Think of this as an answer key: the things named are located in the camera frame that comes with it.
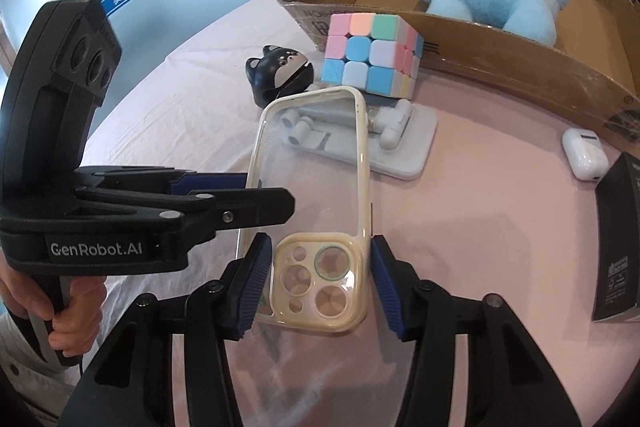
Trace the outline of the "black dog figurine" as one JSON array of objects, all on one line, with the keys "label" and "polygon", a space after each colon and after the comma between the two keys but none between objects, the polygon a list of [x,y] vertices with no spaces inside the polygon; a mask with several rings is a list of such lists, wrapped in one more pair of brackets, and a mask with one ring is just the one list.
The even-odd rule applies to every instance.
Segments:
[{"label": "black dog figurine", "polygon": [[255,104],[266,108],[277,98],[305,92],[314,83],[314,66],[299,51],[267,44],[262,57],[246,60],[245,75]]}]

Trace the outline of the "pink bed sheet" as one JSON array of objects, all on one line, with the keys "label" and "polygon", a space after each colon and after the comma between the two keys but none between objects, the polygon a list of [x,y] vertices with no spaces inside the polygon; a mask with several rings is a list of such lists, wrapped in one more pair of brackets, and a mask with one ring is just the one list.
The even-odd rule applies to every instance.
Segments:
[{"label": "pink bed sheet", "polygon": [[[85,163],[244,170],[259,119],[244,64],[267,43],[321,58],[278,0],[247,2],[150,72],[92,132]],[[373,179],[374,231],[450,293],[506,299],[594,424],[638,362],[639,327],[592,321],[596,201],[567,166],[565,122],[431,72],[416,101],[438,117],[431,154],[419,179]],[[412,348],[372,303],[347,335],[256,324],[228,353],[246,425],[390,426]]]}]

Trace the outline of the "clear cream phone case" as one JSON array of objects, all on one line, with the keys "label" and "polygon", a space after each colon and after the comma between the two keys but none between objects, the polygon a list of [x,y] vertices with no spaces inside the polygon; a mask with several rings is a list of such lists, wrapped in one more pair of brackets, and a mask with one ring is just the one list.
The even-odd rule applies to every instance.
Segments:
[{"label": "clear cream phone case", "polygon": [[295,209],[265,233],[272,260],[256,319],[341,334],[366,316],[371,237],[367,104],[351,87],[278,98],[260,116],[250,188],[283,187]]}]

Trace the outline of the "pastel rubik's cube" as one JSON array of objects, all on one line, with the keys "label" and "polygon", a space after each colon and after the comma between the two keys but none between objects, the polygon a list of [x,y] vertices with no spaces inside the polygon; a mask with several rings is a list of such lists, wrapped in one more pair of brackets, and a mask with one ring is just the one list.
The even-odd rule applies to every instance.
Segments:
[{"label": "pastel rubik's cube", "polygon": [[320,80],[385,98],[412,98],[424,39],[398,15],[330,18]]}]

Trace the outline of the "black product box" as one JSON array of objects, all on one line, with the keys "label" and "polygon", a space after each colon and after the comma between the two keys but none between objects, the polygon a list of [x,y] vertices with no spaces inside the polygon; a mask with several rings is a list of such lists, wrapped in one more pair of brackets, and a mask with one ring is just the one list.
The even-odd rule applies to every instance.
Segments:
[{"label": "black product box", "polygon": [[596,187],[598,276],[595,322],[639,320],[639,159],[620,154]]}]

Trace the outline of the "grey folding phone stand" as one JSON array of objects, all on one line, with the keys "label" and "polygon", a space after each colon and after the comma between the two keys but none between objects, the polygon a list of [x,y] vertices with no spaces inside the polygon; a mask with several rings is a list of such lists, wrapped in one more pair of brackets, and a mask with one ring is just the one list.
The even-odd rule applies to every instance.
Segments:
[{"label": "grey folding phone stand", "polygon": [[279,98],[274,110],[285,144],[353,166],[367,154],[372,171],[401,181],[421,176],[438,124],[434,109],[406,98],[371,105],[352,87]]}]

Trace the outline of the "cardboard box tray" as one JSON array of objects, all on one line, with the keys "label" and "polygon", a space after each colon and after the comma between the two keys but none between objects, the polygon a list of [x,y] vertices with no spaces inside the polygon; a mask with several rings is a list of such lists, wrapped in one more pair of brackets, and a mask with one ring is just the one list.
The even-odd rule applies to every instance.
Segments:
[{"label": "cardboard box tray", "polygon": [[639,2],[572,0],[542,46],[500,29],[426,14],[420,0],[278,0],[323,49],[334,13],[402,16],[424,39],[421,64],[494,87],[639,152]]}]

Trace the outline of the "white earbuds case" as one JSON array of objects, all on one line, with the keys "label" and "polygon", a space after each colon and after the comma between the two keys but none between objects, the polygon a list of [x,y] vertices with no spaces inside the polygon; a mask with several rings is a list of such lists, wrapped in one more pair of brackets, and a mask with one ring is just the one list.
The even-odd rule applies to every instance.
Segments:
[{"label": "white earbuds case", "polygon": [[591,130],[570,128],[562,135],[562,147],[570,170],[579,181],[596,182],[610,168],[599,137]]}]

